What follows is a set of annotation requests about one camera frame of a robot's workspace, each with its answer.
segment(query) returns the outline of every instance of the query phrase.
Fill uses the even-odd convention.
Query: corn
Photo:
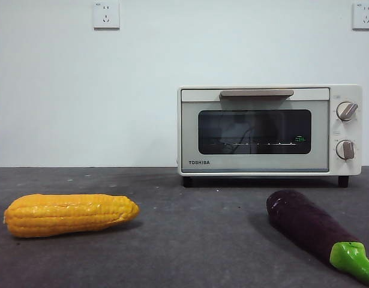
[[[4,212],[4,223],[16,237],[47,237],[102,230],[138,213],[139,207],[125,196],[33,194],[16,199]]]

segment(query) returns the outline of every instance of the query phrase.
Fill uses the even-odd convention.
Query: toy eggplant
[[[267,199],[271,224],[321,261],[369,285],[364,245],[303,194],[280,190]]]

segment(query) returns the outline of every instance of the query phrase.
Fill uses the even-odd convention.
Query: white toaster oven
[[[178,172],[339,176],[361,172],[357,85],[180,87]]]

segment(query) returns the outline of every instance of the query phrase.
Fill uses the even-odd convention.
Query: temperature knob
[[[357,108],[357,104],[343,102],[337,107],[336,114],[342,121],[350,121]]]
[[[336,153],[344,160],[353,159],[355,156],[353,142],[348,140],[339,142],[336,146]]]

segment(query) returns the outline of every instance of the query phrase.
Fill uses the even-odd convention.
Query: oven window
[[[309,110],[205,110],[199,113],[202,154],[307,154]]]

